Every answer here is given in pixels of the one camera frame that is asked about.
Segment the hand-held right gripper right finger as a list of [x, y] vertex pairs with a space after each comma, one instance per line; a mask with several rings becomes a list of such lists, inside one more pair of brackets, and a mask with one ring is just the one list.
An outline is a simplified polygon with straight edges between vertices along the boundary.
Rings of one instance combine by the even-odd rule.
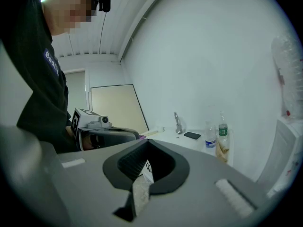
[[228, 180], [258, 211], [269, 202], [266, 192], [257, 183], [217, 158], [196, 150], [162, 142], [182, 155], [190, 165], [185, 182], [173, 193], [152, 195], [136, 217], [138, 227], [224, 227], [249, 224], [230, 205], [215, 186]]

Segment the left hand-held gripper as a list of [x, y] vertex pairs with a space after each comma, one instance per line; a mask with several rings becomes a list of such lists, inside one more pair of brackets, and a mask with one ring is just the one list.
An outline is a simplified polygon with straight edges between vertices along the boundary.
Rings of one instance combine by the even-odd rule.
[[135, 130], [114, 127], [108, 116], [101, 116], [91, 110], [80, 108], [74, 110], [71, 131], [81, 151], [84, 150], [82, 141], [86, 136], [90, 136], [94, 149], [140, 139], [140, 134]]

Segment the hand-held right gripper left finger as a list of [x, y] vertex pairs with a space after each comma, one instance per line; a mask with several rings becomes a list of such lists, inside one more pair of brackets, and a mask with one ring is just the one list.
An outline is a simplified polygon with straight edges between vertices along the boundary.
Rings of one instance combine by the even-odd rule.
[[146, 227], [148, 212], [135, 215], [133, 180], [118, 167], [134, 163], [148, 140], [58, 155], [58, 192], [72, 227]]

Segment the person's left hand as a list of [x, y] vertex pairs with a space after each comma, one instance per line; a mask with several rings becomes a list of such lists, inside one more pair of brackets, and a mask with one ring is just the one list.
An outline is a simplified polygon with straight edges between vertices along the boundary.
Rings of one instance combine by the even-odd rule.
[[83, 150], [92, 150], [99, 148], [98, 137], [96, 135], [86, 135], [82, 138], [82, 148]]

